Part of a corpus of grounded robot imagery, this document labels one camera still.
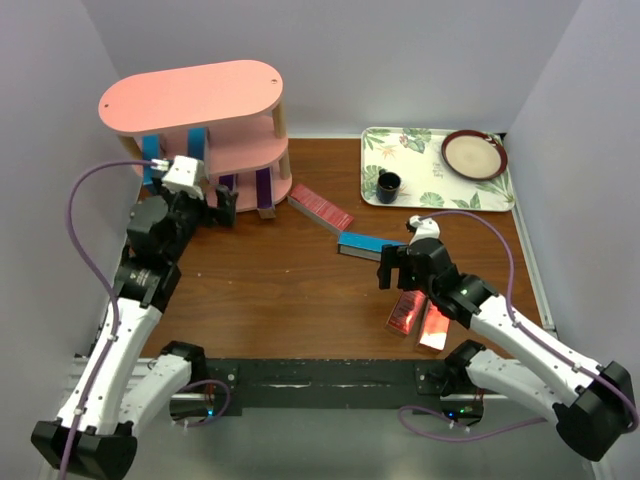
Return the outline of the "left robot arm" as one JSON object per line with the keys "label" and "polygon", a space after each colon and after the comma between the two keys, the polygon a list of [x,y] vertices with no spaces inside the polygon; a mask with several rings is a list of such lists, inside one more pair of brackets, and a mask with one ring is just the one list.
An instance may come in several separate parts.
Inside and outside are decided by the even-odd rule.
{"label": "left robot arm", "polygon": [[203,348],[172,341],[151,371],[129,384],[142,347],[181,278],[178,261],[199,226],[231,226],[235,192],[203,195],[163,188],[131,208],[126,243],[101,332],[73,392],[51,421],[36,423],[31,442],[61,475],[122,479],[138,438],[171,396],[210,383]]}

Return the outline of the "blue toothpaste box front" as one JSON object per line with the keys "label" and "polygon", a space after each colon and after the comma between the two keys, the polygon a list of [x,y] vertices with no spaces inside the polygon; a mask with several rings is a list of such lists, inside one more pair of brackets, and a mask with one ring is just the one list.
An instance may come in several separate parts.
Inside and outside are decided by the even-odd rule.
{"label": "blue toothpaste box front", "polygon": [[[143,159],[147,161],[161,159],[163,157],[161,147],[161,137],[159,135],[146,135],[141,139],[141,152]],[[150,166],[143,167],[143,186],[152,195],[157,193],[154,183],[154,174],[156,171]]]}

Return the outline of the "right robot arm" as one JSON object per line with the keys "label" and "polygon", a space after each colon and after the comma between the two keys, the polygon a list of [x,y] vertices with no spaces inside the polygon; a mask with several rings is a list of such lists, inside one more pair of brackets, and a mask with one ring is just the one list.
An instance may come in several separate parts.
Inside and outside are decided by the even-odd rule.
{"label": "right robot arm", "polygon": [[464,342],[446,360],[452,390],[466,393],[476,386],[508,397],[594,462],[638,428],[631,376],[623,366],[602,365],[539,328],[480,277],[459,272],[441,241],[383,246],[380,288],[390,287],[393,271],[399,288],[426,294],[445,317],[510,355],[504,359],[478,342]]}

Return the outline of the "silver purple toothpaste box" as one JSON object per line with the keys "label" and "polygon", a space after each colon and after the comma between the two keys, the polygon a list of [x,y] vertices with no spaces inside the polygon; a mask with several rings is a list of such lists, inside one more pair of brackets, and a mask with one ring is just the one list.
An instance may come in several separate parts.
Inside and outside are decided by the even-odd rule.
{"label": "silver purple toothpaste box", "polygon": [[236,176],[234,174],[220,176],[218,183],[224,185],[231,192],[236,190]]}

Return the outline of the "blue toothpaste box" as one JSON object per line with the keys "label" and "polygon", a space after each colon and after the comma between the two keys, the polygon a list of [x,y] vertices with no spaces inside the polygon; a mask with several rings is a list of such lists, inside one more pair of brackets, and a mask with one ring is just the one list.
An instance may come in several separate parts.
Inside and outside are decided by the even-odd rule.
{"label": "blue toothpaste box", "polygon": [[[161,159],[163,157],[161,147],[161,137],[159,135],[146,135],[141,139],[141,152],[143,159],[147,161]],[[152,195],[157,193],[154,183],[154,174],[156,171],[150,166],[143,167],[143,186]]]}
{"label": "blue toothpaste box", "polygon": [[209,153],[209,130],[206,127],[191,128],[187,133],[187,155],[207,165]]}
{"label": "blue toothpaste box", "polygon": [[353,232],[342,232],[338,237],[337,252],[342,255],[379,262],[383,247],[387,245],[400,246],[402,242]]}

